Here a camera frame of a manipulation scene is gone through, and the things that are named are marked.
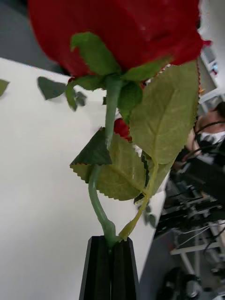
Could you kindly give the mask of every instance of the black hair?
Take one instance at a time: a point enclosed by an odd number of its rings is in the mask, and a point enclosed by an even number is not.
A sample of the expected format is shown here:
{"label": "black hair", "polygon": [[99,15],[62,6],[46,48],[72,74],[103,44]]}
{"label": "black hair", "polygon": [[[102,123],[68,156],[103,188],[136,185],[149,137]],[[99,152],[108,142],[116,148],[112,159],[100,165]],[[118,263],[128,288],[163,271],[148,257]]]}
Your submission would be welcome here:
{"label": "black hair", "polygon": [[217,107],[214,109],[214,111],[217,111],[218,114],[225,119],[225,102],[220,102]]}

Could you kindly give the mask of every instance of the white table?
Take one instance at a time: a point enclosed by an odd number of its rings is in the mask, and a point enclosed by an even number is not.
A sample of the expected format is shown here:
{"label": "white table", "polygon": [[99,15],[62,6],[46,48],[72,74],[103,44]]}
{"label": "white table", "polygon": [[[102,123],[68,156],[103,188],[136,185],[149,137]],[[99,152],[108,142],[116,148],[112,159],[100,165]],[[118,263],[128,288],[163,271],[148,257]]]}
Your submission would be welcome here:
{"label": "white table", "polygon": [[[88,239],[102,234],[87,185],[69,164],[104,123],[104,92],[84,91],[88,104],[72,112],[63,96],[44,101],[38,76],[68,80],[0,59],[0,78],[11,82],[0,98],[1,300],[78,299]],[[117,232],[136,214],[132,200],[99,197]],[[157,217],[164,198],[151,200]],[[130,236],[139,278],[153,234],[140,219]]]}

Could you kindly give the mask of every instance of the red rose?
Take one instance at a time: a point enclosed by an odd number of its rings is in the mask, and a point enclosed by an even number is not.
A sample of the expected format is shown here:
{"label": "red rose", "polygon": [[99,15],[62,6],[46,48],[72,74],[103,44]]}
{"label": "red rose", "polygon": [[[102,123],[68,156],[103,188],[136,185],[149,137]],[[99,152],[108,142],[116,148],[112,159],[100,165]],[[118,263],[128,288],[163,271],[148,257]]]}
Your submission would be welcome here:
{"label": "red rose", "polygon": [[129,142],[132,141],[132,137],[130,136],[129,127],[124,122],[122,118],[119,118],[115,120],[114,122],[114,132],[121,137],[123,137],[125,140],[128,140]]}
{"label": "red rose", "polygon": [[196,31],[199,0],[30,0],[30,18],[44,52],[73,76],[90,74],[73,34],[97,34],[125,71],[171,55],[195,59],[203,46]]}

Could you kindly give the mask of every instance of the black equipment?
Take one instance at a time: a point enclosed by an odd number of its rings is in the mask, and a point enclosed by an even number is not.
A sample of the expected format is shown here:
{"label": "black equipment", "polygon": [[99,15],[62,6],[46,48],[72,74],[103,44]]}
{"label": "black equipment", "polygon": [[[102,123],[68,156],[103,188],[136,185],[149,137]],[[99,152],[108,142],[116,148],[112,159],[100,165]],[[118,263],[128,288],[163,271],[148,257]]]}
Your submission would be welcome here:
{"label": "black equipment", "polygon": [[104,236],[89,239],[79,300],[139,300],[133,243],[117,243],[109,252]]}

